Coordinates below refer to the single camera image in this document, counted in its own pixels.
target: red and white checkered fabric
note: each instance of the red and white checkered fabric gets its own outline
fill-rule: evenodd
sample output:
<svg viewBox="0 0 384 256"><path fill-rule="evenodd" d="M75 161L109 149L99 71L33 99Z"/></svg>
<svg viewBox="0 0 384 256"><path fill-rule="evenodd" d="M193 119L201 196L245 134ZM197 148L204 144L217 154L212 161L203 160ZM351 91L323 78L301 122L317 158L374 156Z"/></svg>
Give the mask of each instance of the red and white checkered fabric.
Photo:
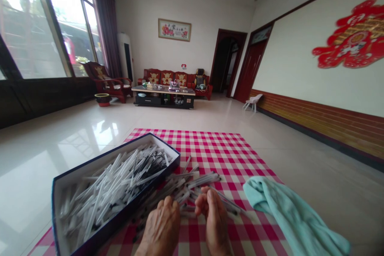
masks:
<svg viewBox="0 0 384 256"><path fill-rule="evenodd" d="M228 219L228 233L234 255L292 255L274 217L255 211L245 197L242 185L252 176L265 176L279 183L281 181L240 134L135 129L125 142L147 133L155 134L181 153L180 167L175 173L180 173L191 155L187 170L198 163L200 175L216 171L222 180L212 185L252 216L252 221L244 215L237 216L236 220ZM139 245L139 242L132 243L135 235L136 226L130 224L124 227L100 255L133 255ZM179 244L174 255L209 255L205 237L203 216L182 218ZM54 255L53 234L52 229L49 229L28 256Z"/></svg>

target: flower pot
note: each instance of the flower pot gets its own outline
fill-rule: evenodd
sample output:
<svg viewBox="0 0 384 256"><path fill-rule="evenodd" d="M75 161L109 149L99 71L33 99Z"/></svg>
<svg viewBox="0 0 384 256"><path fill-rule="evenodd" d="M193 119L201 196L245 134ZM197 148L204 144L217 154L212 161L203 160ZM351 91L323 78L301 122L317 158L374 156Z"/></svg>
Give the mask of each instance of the flower pot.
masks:
<svg viewBox="0 0 384 256"><path fill-rule="evenodd" d="M98 102L100 107L106 107L110 105L110 101L112 100L112 97L110 94L95 94L96 102Z"/></svg>

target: wooden wall panel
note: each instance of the wooden wall panel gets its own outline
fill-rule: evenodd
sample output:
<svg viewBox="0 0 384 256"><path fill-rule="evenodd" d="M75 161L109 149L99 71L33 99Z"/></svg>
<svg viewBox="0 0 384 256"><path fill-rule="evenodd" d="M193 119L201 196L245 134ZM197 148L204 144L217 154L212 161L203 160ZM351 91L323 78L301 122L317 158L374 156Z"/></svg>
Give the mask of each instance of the wooden wall panel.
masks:
<svg viewBox="0 0 384 256"><path fill-rule="evenodd" d="M263 94L257 106L384 163L384 118L252 89Z"/></svg>

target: baseboard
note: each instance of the baseboard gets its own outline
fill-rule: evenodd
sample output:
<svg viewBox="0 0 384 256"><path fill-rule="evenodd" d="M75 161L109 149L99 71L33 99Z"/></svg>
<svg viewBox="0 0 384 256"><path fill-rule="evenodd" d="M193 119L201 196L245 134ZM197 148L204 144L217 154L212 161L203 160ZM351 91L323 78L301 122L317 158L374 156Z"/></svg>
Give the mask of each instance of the baseboard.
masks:
<svg viewBox="0 0 384 256"><path fill-rule="evenodd" d="M286 119L280 115L277 115L275 113L269 112L261 107L257 107L257 111L265 114L266 116L269 116L299 132L302 132L303 134L306 134L307 136L310 136L311 138L314 138L338 151L341 153L348 155L376 170L379 170L384 173L384 162L382 159L372 156L364 151L358 150L356 148L353 148L351 146L348 146L342 142L339 142L335 139L332 139L326 135L323 135L317 131L314 131L312 129L309 129L305 126L302 126L300 124L297 124L289 119Z"/></svg>

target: cardboard box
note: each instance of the cardboard box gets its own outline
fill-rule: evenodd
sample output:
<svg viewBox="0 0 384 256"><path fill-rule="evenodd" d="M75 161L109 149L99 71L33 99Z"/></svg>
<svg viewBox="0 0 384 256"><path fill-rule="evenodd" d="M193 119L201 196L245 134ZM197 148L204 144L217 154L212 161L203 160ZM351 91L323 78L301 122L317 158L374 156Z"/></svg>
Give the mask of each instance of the cardboard box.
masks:
<svg viewBox="0 0 384 256"><path fill-rule="evenodd" d="M60 215L63 190L75 183L78 183L83 176L103 167L106 163L116 158L118 154L124 153L125 151L130 152L138 148L140 145L148 142L152 142L160 148L163 148L169 156L176 159L158 177L154 178L149 185L144 187L144 189L114 218L102 226L98 232L96 232L77 250L71 252L71 244L64 235L63 223L58 217ZM152 133L148 133L55 177L53 179L52 186L52 223L57 255L95 255L104 243L106 243L112 235L114 235L120 228L122 228L123 225L127 223L127 220L136 212L140 204L146 199L146 196L154 192L154 190L158 188L165 178L172 174L172 171L179 165L180 153L157 136Z"/></svg>

